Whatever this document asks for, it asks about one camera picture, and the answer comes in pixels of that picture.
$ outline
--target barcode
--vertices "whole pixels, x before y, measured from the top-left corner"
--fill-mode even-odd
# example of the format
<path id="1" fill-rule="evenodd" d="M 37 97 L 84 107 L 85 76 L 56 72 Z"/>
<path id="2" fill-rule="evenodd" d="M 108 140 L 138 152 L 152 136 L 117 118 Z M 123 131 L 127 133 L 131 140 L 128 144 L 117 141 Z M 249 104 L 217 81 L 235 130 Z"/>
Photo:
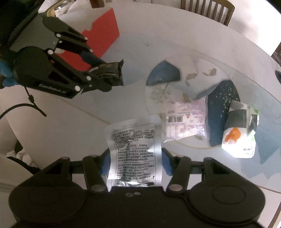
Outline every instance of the barcode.
<path id="1" fill-rule="evenodd" d="M 182 116 L 169 116 L 168 123 L 182 122 Z"/>

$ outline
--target black cable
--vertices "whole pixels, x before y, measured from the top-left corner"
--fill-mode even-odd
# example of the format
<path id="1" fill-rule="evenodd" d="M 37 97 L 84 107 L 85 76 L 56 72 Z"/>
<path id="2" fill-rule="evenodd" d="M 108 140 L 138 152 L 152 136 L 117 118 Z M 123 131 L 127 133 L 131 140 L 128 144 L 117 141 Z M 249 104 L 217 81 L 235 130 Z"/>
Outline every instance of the black cable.
<path id="1" fill-rule="evenodd" d="M 23 103 L 23 104 L 16 104 L 12 107 L 10 107 L 9 109 L 7 109 L 6 111 L 4 111 L 1 115 L 0 115 L 0 120 L 11 110 L 15 109 L 15 108 L 18 108 L 18 107 L 24 107 L 24 106 L 27 106 L 27 107 L 32 107 L 34 109 L 36 109 L 37 111 L 39 111 L 43 116 L 47 117 L 46 113 L 43 112 L 34 102 L 34 97 L 32 95 L 30 95 L 30 93 L 28 92 L 27 88 L 25 88 L 25 91 L 28 95 L 28 100 L 32 103 L 32 104 L 28 104 L 28 103 Z"/>

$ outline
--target table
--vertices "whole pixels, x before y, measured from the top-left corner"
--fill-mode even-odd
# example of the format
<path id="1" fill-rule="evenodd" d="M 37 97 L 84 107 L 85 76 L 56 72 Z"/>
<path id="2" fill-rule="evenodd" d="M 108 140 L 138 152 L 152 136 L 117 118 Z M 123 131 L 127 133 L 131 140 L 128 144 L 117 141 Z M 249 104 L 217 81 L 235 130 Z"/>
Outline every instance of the table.
<path id="1" fill-rule="evenodd" d="M 204 58 L 219 66 L 232 80 L 245 83 L 248 89 L 264 91 L 265 96 L 271 94 L 275 97 L 271 105 L 277 104 L 275 119 L 280 124 L 281 85 L 275 70 L 281 67 L 247 38 L 206 17 L 177 8 L 142 3 L 109 5 L 114 9 L 120 37 L 103 59 L 110 62 L 124 58 L 125 86 L 113 88 L 109 93 L 85 93 L 72 100 L 30 90 L 48 117 L 28 107 L 7 115 L 17 138 L 39 167 L 62 156 L 81 160 L 89 154 L 101 154 L 107 148 L 103 132 L 108 123 L 148 115 L 143 98 L 146 78 L 156 64 L 177 54 Z M 249 101 L 266 105 L 258 102 L 258 93 L 253 95 Z M 0 91 L 0 104 L 4 109 L 23 102 L 28 101 L 21 86 Z M 192 160 L 214 157 L 255 184 L 281 191 L 278 151 L 260 165 L 259 157 L 235 159 L 220 148 L 198 150 L 177 142 L 163 146 Z M 251 177 L 249 165 L 257 170 Z"/>

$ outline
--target snack package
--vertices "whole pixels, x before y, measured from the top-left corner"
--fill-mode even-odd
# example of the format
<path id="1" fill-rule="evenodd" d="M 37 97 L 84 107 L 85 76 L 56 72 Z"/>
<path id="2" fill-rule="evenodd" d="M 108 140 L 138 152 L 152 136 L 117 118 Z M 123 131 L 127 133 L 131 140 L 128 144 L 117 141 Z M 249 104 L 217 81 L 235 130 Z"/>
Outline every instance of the snack package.
<path id="1" fill-rule="evenodd" d="M 221 147 L 235 158 L 252 158 L 255 153 L 255 133 L 259 124 L 259 111 L 231 101 Z"/>
<path id="2" fill-rule="evenodd" d="M 166 140 L 173 141 L 192 135 L 208 138 L 207 97 L 190 103 L 175 102 L 166 106 Z"/>
<path id="3" fill-rule="evenodd" d="M 110 150 L 107 186 L 160 186 L 162 179 L 161 119 L 147 116 L 108 125 Z"/>

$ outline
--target chair backrest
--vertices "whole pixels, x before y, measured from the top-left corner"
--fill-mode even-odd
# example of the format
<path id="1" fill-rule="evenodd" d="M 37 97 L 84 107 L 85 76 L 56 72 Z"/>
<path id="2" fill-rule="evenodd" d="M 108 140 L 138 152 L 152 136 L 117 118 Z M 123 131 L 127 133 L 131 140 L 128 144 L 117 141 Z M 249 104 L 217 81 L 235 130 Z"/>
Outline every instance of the chair backrest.
<path id="1" fill-rule="evenodd" d="M 200 0 L 194 0 L 194 1 L 196 1 L 195 13 L 198 13 L 200 15 L 204 15 L 206 0 L 203 0 L 203 1 L 201 0 L 202 1 L 202 7 L 201 7 L 200 12 L 198 12 Z M 215 20 L 216 14 L 217 14 L 218 5 L 221 5 L 219 16 L 217 17 L 216 21 L 217 22 L 221 22 L 221 18 L 223 16 L 223 10 L 224 10 L 224 8 L 227 8 L 228 11 L 227 11 L 227 14 L 226 14 L 226 17 L 225 17 L 225 20 L 224 20 L 223 24 L 228 26 L 228 24 L 230 22 L 230 19 L 231 19 L 231 16 L 232 16 L 232 14 L 234 12 L 234 9 L 235 9 L 234 5 L 232 3 L 230 3 L 228 0 L 209 0 L 209 1 L 210 1 L 210 3 L 208 5 L 207 14 L 205 16 Z M 212 12 L 212 16 L 210 17 L 210 13 L 211 13 L 211 8 L 212 8 L 212 3 L 213 2 L 215 2 L 216 4 L 215 4 L 214 10 Z M 188 8 L 189 11 L 192 11 L 192 6 L 193 6 L 193 0 L 190 0 L 189 8 Z M 185 8 L 186 8 L 186 0 L 181 0 L 180 8 L 185 10 Z"/>

